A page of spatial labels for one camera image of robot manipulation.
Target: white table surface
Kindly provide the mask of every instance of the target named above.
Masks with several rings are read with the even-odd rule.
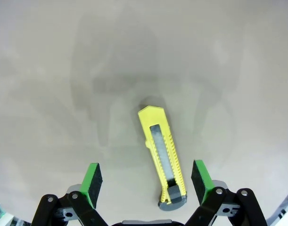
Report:
[[[166,109],[188,192],[157,207],[160,183],[137,117]],[[0,0],[0,202],[31,221],[101,165],[97,210],[185,222],[203,159],[266,217],[288,194],[288,0]],[[216,225],[225,225],[219,219]]]

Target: green gripper pad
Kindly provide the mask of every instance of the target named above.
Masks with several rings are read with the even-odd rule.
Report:
[[[215,187],[202,160],[194,160],[191,179],[201,205],[206,200],[208,193]]]
[[[91,163],[81,184],[80,192],[87,197],[89,204],[94,209],[97,206],[102,181],[100,165]]]

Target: screw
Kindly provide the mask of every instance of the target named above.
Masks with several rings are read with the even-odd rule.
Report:
[[[242,190],[242,191],[241,191],[241,194],[242,194],[243,196],[247,196],[247,191],[246,191],[246,190]]]
[[[74,194],[72,195],[72,198],[73,198],[73,199],[78,198],[78,194],[74,193]]]
[[[217,189],[216,189],[216,193],[217,193],[217,194],[222,194],[222,189],[217,188]]]

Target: grey end cap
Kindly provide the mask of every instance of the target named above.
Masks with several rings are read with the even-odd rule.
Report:
[[[68,189],[66,194],[69,194],[74,191],[80,191],[81,184],[71,185]]]
[[[167,204],[168,202],[158,202],[158,207],[163,211],[177,210],[187,202],[187,195],[179,196],[177,199],[178,202],[176,202],[176,199],[172,199],[171,204]]]
[[[223,187],[225,189],[229,189],[227,184],[221,180],[212,180],[215,187]]]

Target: yellow utility knife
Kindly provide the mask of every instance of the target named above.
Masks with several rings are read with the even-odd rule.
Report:
[[[158,206],[164,211],[176,210],[187,202],[187,193],[165,111],[147,106],[138,114],[162,184]]]

